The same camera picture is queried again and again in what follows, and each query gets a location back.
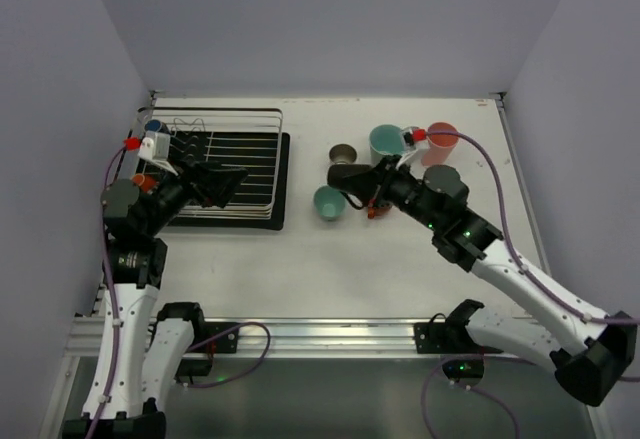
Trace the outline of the left black controller box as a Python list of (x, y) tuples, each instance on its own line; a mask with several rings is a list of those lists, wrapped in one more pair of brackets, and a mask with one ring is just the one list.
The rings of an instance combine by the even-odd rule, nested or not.
[(193, 384), (196, 378), (207, 377), (212, 370), (212, 360), (205, 358), (183, 359), (174, 379), (179, 383)]

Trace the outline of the aluminium front rail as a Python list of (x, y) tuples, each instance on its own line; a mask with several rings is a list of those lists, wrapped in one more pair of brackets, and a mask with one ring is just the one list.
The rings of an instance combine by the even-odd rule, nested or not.
[[(240, 322), (238, 319), (213, 319), (208, 322)], [(269, 358), (414, 358), (418, 354), (413, 339), (413, 324), (403, 320), (293, 320), (255, 319), (241, 327), (235, 354), (208, 355), (189, 353), (188, 358), (235, 356), (256, 358), (267, 350)], [(480, 346), (478, 353), (507, 354), (535, 362), (546, 360), (557, 347), (551, 335), (540, 325), (523, 319), (511, 319), (491, 313), (469, 323), (471, 339)]]

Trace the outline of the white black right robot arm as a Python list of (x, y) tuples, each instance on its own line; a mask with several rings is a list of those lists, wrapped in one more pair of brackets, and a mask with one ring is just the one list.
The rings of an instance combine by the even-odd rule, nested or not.
[(521, 256), (504, 232), (468, 207), (469, 189), (454, 168), (431, 166), (417, 179), (393, 156), (376, 166), (333, 165), (327, 182), (365, 207), (392, 205), (426, 226), (445, 260), (506, 294), (533, 319), (521, 324), (466, 300), (447, 321), (456, 349), (516, 355), (552, 372), (569, 395), (593, 407), (632, 363), (637, 326), (631, 318), (580, 299)]

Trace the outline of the right black controller box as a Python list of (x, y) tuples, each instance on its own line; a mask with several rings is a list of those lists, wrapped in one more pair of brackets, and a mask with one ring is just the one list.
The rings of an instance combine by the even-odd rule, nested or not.
[(475, 387), (484, 378), (485, 363), (482, 359), (453, 359), (442, 365), (446, 378), (461, 387)]

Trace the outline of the orange white-ringed cup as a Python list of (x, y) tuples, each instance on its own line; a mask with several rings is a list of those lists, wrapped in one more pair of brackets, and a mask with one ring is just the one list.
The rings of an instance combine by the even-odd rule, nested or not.
[(366, 208), (367, 218), (370, 220), (385, 217), (392, 209), (391, 204), (369, 205)]

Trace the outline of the pink plastic cup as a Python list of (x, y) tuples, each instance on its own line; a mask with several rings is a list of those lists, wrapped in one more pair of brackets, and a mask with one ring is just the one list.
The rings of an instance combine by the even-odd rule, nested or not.
[(458, 143), (457, 129), (446, 122), (436, 122), (427, 128), (428, 147), (421, 158), (424, 167), (444, 164)]

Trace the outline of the small green cup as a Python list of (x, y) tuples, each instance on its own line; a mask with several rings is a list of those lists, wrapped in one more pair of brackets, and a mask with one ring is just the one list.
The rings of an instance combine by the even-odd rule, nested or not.
[(346, 209), (346, 199), (330, 186), (319, 187), (313, 196), (314, 210), (324, 221), (339, 219)]

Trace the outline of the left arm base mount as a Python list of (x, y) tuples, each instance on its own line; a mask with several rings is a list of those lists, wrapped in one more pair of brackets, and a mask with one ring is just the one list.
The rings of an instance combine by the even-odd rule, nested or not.
[(195, 334), (189, 353), (235, 354), (239, 337), (238, 322), (205, 322)]

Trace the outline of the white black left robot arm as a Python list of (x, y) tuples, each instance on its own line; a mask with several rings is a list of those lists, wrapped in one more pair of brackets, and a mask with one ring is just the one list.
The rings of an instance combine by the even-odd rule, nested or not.
[(223, 208), (246, 179), (242, 167), (179, 161), (149, 191), (118, 179), (101, 195), (105, 318), (97, 367), (80, 418), (64, 438), (162, 438), (165, 403), (184, 353), (204, 328), (201, 306), (152, 314), (168, 252), (159, 232), (189, 203)]

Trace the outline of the large green mug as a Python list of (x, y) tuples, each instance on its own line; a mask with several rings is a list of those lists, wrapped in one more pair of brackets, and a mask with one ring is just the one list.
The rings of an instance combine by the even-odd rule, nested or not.
[(371, 164), (377, 165), (384, 156), (402, 155), (405, 151), (402, 129), (396, 125), (382, 124), (369, 133)]

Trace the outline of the white brown cup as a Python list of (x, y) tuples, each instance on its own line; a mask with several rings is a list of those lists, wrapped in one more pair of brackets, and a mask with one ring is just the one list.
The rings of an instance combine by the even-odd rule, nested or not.
[(353, 164), (357, 160), (357, 151), (349, 144), (336, 144), (329, 150), (332, 165)]

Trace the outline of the aluminium right side rail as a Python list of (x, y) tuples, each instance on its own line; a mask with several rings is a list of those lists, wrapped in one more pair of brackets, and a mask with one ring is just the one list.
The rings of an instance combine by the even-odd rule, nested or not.
[(535, 216), (533, 204), (531, 201), (531, 196), (529, 193), (529, 188), (526, 184), (526, 179), (524, 177), (523, 169), (521, 167), (521, 162), (516, 149), (516, 144), (514, 142), (510, 124), (507, 118), (506, 102), (505, 102), (506, 93), (505, 92), (491, 93), (490, 98), (495, 102), (497, 112), (500, 117), (501, 125), (504, 131), (505, 139), (507, 142), (507, 146), (509, 148), (511, 160), (512, 160), (517, 181), (519, 184), (519, 189), (524, 202), (524, 208), (527, 214), (528, 223), (533, 235), (534, 244), (535, 244), (538, 259), (540, 262), (540, 269), (543, 270), (548, 275), (551, 275), (552, 271), (550, 268), (548, 255), (546, 253), (546, 250), (540, 235), (540, 229)]

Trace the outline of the blue cup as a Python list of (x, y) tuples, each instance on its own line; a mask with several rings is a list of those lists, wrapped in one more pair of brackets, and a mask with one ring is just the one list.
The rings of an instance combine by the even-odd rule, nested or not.
[(144, 124), (144, 130), (146, 132), (154, 132), (154, 133), (164, 133), (164, 134), (169, 133), (169, 129), (167, 125), (158, 119), (150, 119), (146, 121)]

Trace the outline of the black cup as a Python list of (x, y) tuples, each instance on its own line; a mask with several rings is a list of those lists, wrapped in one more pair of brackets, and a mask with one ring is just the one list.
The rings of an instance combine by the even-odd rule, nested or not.
[(369, 184), (371, 167), (366, 164), (332, 165), (327, 172), (327, 184), (353, 196), (364, 194)]

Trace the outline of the black controller box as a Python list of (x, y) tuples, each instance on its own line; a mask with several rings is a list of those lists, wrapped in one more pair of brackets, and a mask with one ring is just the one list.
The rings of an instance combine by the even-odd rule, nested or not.
[(484, 378), (485, 363), (482, 359), (453, 359), (442, 365), (446, 378), (461, 387), (475, 387)]
[(212, 370), (212, 360), (205, 358), (183, 359), (174, 379), (179, 383), (193, 384), (196, 378), (207, 377)]

